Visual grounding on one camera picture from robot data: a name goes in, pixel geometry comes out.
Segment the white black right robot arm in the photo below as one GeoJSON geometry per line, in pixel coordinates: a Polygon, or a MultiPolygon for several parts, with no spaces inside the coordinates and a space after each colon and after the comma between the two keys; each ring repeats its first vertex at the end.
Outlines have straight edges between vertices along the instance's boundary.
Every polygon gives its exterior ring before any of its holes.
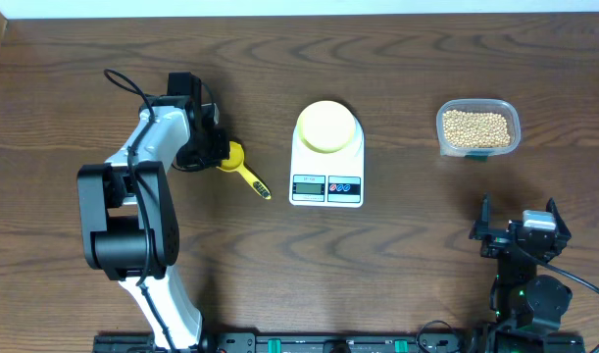
{"type": "Polygon", "coordinates": [[[583,352],[581,336],[561,333],[561,319],[573,292],[558,279],[537,272],[559,256],[572,238],[556,204],[523,212],[506,228],[491,226],[490,197],[481,201],[470,238],[481,242],[480,255],[497,261],[489,294],[493,323],[472,332],[469,352],[583,352]]]}

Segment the yellow bowl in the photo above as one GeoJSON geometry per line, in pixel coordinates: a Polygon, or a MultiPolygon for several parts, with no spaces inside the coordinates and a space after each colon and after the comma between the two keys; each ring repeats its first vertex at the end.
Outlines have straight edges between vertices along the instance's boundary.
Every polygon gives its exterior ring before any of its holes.
{"type": "Polygon", "coordinates": [[[356,132],[356,119],[335,101],[318,101],[307,106],[297,120],[298,137],[309,149],[334,153],[345,148],[356,132]]]}

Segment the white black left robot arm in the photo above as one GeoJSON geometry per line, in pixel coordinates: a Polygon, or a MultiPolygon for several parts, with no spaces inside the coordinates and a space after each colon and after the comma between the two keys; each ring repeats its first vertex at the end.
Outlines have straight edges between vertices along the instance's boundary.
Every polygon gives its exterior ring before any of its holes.
{"type": "Polygon", "coordinates": [[[214,352],[203,316],[189,299],[176,266],[179,227],[167,174],[219,166],[229,156],[226,131],[209,87],[190,72],[171,73],[162,95],[145,93],[127,76],[104,75],[140,96],[139,123],[105,162],[76,177],[83,253],[90,268],[117,282],[138,304],[151,333],[102,333],[96,352],[214,352]]]}

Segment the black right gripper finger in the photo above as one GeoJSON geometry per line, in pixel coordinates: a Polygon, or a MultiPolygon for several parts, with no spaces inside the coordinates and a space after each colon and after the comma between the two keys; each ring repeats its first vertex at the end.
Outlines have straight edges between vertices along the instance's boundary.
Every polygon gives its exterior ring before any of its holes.
{"type": "Polygon", "coordinates": [[[566,223],[563,221],[560,216],[558,207],[553,198],[550,198],[546,204],[546,211],[553,216],[553,219],[556,224],[556,231],[559,233],[560,237],[565,241],[569,241],[571,239],[571,232],[569,231],[566,223]]]}
{"type": "Polygon", "coordinates": [[[469,234],[469,239],[484,240],[490,235],[490,198],[487,193],[482,197],[481,209],[478,218],[474,221],[469,234]]]}

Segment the yellow measuring scoop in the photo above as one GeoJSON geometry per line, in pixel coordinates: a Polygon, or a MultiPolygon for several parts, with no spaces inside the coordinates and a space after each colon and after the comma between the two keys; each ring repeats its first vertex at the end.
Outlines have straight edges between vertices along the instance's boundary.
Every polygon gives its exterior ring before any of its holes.
{"type": "Polygon", "coordinates": [[[229,157],[221,161],[219,170],[226,173],[239,173],[246,183],[263,199],[271,200],[272,194],[268,187],[245,165],[245,152],[241,144],[235,141],[229,143],[229,157]]]}

